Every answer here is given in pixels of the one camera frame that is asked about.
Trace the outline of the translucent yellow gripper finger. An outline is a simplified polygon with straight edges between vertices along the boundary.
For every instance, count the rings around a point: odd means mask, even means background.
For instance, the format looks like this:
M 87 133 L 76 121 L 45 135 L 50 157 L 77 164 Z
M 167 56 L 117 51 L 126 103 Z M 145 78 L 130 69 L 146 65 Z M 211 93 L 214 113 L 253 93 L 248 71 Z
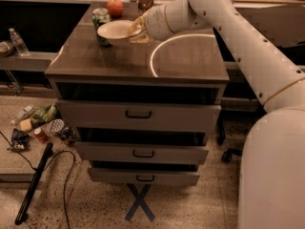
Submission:
M 137 17 L 128 29 L 131 43 L 148 44 L 153 42 L 153 38 L 148 34 L 146 27 L 147 13 Z

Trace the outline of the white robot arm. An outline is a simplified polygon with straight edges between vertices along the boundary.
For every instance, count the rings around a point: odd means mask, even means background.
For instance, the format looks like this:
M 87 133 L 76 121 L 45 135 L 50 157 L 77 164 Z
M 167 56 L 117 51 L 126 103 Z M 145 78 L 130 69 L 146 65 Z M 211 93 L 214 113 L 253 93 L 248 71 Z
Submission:
M 216 29 L 266 112 L 243 147 L 237 229 L 305 229 L 305 73 L 231 0 L 175 0 L 132 26 L 156 40 Z

